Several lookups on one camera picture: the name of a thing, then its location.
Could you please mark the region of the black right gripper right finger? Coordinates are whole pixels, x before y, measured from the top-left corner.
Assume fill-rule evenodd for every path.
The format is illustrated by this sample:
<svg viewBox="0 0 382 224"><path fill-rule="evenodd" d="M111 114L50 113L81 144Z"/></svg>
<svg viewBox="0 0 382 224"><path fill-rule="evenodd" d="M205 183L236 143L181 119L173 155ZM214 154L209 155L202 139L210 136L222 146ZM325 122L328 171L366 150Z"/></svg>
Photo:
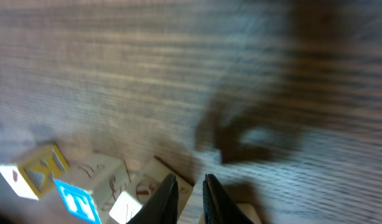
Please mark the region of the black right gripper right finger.
<svg viewBox="0 0 382 224"><path fill-rule="evenodd" d="M253 224L213 174L203 181L203 213L205 224Z"/></svg>

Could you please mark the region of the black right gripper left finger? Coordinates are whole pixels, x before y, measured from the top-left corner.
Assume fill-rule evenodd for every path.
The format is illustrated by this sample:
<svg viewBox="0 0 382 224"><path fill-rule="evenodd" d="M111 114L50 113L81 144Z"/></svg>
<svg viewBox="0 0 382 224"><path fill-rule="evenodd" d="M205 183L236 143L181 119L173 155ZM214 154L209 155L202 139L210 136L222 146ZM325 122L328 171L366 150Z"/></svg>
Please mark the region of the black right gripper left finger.
<svg viewBox="0 0 382 224"><path fill-rule="evenodd" d="M168 174L154 195L128 224L176 224L178 201L178 181L174 174Z"/></svg>

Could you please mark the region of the red M wooden block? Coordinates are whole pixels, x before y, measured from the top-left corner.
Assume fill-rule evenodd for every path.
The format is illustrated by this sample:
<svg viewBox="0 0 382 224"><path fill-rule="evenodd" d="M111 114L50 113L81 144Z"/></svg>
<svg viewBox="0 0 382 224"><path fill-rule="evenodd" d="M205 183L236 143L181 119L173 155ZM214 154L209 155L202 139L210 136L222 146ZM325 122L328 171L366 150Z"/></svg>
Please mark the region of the red M wooden block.
<svg viewBox="0 0 382 224"><path fill-rule="evenodd" d="M179 186L178 219L185 208L193 185L167 166L161 159L154 157L136 176L126 190L122 191L109 211L110 217L117 223L128 223L148 202L168 174L174 174Z"/></svg>

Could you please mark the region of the red drawing wooden block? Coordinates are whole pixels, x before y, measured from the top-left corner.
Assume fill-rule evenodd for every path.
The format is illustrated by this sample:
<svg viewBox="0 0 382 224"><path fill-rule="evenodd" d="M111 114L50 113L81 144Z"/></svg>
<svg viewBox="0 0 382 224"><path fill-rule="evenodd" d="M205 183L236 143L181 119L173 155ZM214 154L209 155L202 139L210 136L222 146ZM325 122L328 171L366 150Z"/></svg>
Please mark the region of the red drawing wooden block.
<svg viewBox="0 0 382 224"><path fill-rule="evenodd" d="M109 211L130 183L125 160L100 153L74 162L70 170L57 179L86 190L97 207L101 223L109 219Z"/></svg>

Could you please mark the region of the yellow K wooden block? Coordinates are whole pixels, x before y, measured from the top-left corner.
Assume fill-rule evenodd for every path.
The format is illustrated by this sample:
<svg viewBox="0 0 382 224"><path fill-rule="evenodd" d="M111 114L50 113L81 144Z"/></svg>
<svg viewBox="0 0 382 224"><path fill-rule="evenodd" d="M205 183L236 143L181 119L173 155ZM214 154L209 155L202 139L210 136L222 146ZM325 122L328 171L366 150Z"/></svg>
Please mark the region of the yellow K wooden block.
<svg viewBox="0 0 382 224"><path fill-rule="evenodd" d="M0 163L0 174L17 196L41 199L70 166L54 142L44 142Z"/></svg>

